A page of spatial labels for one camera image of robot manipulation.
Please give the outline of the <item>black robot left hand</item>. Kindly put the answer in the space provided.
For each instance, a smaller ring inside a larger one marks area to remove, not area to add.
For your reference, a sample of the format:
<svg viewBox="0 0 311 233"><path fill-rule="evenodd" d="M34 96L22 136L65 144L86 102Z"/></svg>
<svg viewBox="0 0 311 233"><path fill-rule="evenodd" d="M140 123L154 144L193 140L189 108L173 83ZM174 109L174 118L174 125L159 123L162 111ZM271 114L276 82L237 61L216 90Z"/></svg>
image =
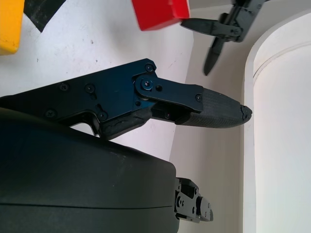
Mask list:
<svg viewBox="0 0 311 233"><path fill-rule="evenodd" d="M226 42L240 43L245 39L264 3L264 0L234 0L230 12L221 14L218 20L188 18L181 21L180 25L186 29L214 37L204 63L204 75L212 71Z"/></svg>

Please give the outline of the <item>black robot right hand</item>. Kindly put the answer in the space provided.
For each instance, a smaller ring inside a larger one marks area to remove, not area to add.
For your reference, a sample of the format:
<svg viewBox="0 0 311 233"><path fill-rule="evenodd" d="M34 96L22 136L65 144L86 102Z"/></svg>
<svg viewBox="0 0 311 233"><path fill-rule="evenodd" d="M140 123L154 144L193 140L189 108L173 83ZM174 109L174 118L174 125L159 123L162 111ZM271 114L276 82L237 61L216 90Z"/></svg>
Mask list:
<svg viewBox="0 0 311 233"><path fill-rule="evenodd" d="M1 232L175 233L213 220L172 163L113 139L150 119L231 128L252 110L155 70L142 59L0 99Z"/></svg>

